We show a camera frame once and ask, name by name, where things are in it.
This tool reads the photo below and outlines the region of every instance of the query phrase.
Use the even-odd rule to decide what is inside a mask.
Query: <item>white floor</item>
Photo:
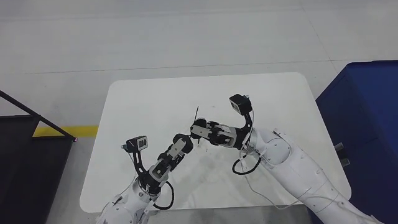
[[[59,125],[92,125],[116,80],[300,72],[317,97],[351,61],[397,58],[397,40],[398,0],[0,0],[0,89]],[[93,222],[78,206],[82,143],[49,223]],[[212,216],[190,223],[229,222]]]

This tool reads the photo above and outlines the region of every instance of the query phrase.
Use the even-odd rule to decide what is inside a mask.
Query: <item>yellow line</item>
[[[70,133],[72,136],[81,137],[95,137],[97,135],[98,126],[61,126],[61,129]],[[33,137],[42,136],[61,136],[58,131],[51,127],[38,127],[33,134]]]

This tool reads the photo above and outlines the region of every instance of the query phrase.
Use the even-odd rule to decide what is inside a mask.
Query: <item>metal bar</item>
[[[35,111],[33,111],[32,109],[28,108],[26,105],[22,104],[21,102],[17,101],[16,99],[14,99],[13,97],[9,96],[8,94],[6,94],[5,92],[0,90],[0,97],[4,98],[6,101],[10,102],[11,104],[13,104],[14,106],[24,110],[25,112],[33,115],[33,116],[38,116],[40,117],[40,121],[45,123],[47,126],[50,126],[51,128],[57,130],[58,132],[62,133],[63,135],[65,135],[66,137],[70,137],[72,139],[76,139],[75,137],[73,137],[71,134],[67,133],[66,131],[64,131],[63,129],[59,128],[56,124],[53,124],[53,122],[49,121],[48,119],[44,118],[43,116],[41,116],[40,114],[36,113]]]

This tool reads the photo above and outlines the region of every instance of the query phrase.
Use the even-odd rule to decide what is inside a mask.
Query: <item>robot forearm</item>
[[[229,100],[234,110],[245,117],[245,127],[234,128],[199,119],[191,127],[191,137],[205,138],[214,145],[244,149],[248,155],[257,158],[286,191],[304,203],[325,224],[381,223],[345,199],[331,184],[322,168],[285,134],[278,130],[271,132],[253,129],[249,115],[252,106],[248,97],[234,95]],[[208,131],[206,136],[202,135],[204,130]]]

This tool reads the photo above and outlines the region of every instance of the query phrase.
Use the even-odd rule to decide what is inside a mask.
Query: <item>blue container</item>
[[[350,162],[344,167],[350,202],[397,223],[398,60],[348,64],[317,105],[333,144],[344,145]]]

